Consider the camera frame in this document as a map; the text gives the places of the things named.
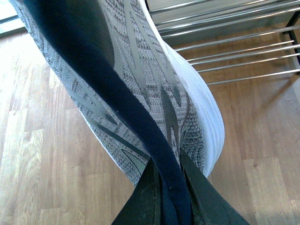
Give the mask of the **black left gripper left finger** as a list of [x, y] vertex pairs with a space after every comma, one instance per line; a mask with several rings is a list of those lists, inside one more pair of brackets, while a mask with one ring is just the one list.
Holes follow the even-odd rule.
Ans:
[[161, 181], [152, 161], [144, 169], [131, 197], [113, 221], [114, 225], [160, 225]]

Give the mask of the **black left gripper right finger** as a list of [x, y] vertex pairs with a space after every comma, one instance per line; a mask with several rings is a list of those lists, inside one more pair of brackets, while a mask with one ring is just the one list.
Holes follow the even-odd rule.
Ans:
[[247, 225], [183, 151], [180, 163], [188, 187], [193, 225]]

